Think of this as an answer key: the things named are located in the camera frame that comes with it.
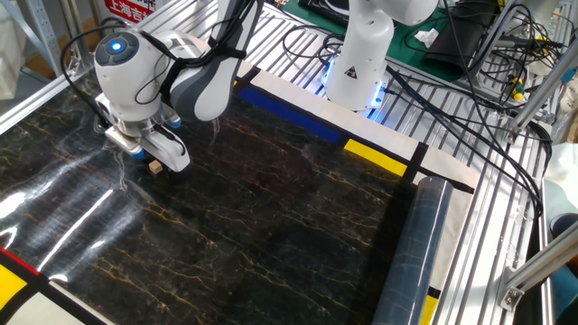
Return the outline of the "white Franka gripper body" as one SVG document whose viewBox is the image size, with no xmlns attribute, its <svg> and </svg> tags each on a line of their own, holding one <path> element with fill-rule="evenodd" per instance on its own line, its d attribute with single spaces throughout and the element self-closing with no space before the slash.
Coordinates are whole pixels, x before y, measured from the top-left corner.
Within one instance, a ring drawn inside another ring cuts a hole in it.
<svg viewBox="0 0 578 325">
<path fill-rule="evenodd" d="M 182 120 L 159 99 L 154 113 L 138 117 L 136 121 L 126 121 L 122 117 L 123 111 L 119 111 L 104 93 L 96 97 L 96 102 L 111 124 L 105 135 L 127 154 L 142 159 L 149 153 L 173 172 L 181 172 L 190 164 L 183 140 L 167 128 L 179 127 Z"/>
</svg>

